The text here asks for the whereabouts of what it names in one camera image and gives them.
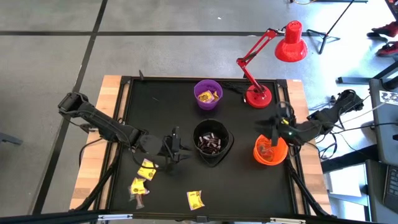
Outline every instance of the black bowl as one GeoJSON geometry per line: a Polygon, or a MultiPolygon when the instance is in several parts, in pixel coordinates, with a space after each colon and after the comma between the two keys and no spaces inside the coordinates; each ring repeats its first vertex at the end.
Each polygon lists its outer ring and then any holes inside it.
{"type": "Polygon", "coordinates": [[[223,123],[215,119],[203,120],[193,131],[193,143],[203,157],[217,157],[220,154],[223,154],[225,149],[231,147],[231,141],[233,141],[231,133],[225,128],[223,123]],[[213,133],[215,136],[221,139],[221,148],[216,154],[205,153],[198,147],[200,142],[199,137],[210,133],[213,133]]]}

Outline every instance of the lamp base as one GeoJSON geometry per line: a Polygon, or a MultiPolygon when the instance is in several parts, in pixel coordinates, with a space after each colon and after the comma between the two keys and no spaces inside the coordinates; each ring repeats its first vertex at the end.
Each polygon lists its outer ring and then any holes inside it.
{"type": "Polygon", "coordinates": [[[246,91],[246,101],[250,106],[257,109],[267,107],[272,100],[271,91],[263,85],[261,85],[261,87],[263,88],[262,93],[258,93],[254,85],[251,85],[246,91]]]}

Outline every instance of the red shoe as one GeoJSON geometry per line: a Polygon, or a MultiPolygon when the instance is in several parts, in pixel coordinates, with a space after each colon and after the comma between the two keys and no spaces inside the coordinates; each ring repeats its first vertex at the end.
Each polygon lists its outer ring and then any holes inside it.
{"type": "Polygon", "coordinates": [[[395,57],[398,56],[398,41],[388,42],[376,53],[379,57],[395,57]]]}
{"type": "Polygon", "coordinates": [[[391,22],[384,27],[373,28],[372,31],[377,34],[384,34],[389,37],[395,37],[398,34],[398,22],[391,22]]]}

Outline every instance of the red lamp shade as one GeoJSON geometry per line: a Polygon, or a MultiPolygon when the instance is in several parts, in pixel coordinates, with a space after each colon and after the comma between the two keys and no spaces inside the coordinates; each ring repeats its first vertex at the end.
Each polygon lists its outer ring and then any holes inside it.
{"type": "Polygon", "coordinates": [[[299,21],[292,21],[286,26],[285,38],[275,49],[275,56],[284,62],[298,62],[308,53],[307,45],[301,38],[303,26],[299,21]]]}

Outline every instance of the yellow packet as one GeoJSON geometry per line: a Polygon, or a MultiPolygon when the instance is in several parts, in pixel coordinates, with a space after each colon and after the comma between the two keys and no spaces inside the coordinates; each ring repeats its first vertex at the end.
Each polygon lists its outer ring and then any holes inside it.
{"type": "Polygon", "coordinates": [[[187,192],[187,197],[188,197],[189,207],[191,210],[195,210],[195,209],[202,208],[205,206],[205,204],[203,204],[203,202],[201,201],[201,198],[200,198],[201,190],[187,192]]]}
{"type": "Polygon", "coordinates": [[[214,96],[214,101],[217,101],[219,99],[219,96],[217,95],[217,91],[215,91],[213,93],[213,96],[214,96]]]}
{"type": "Polygon", "coordinates": [[[211,103],[214,100],[214,96],[211,94],[210,90],[207,90],[203,93],[200,93],[198,99],[204,103],[211,103]]]}
{"type": "MultiPolygon", "coordinates": [[[[154,167],[154,163],[149,161],[149,160],[147,160],[147,159],[144,159],[144,161],[142,162],[142,166],[144,166],[144,167],[154,167]]],[[[145,178],[147,180],[152,180],[152,178],[154,178],[154,176],[155,176],[155,173],[156,173],[155,169],[147,169],[147,168],[141,167],[138,170],[138,175],[140,175],[141,177],[143,177],[143,178],[145,178]]]]}
{"type": "Polygon", "coordinates": [[[130,193],[131,194],[146,194],[146,189],[144,187],[144,182],[146,179],[135,177],[132,181],[130,193]]]}

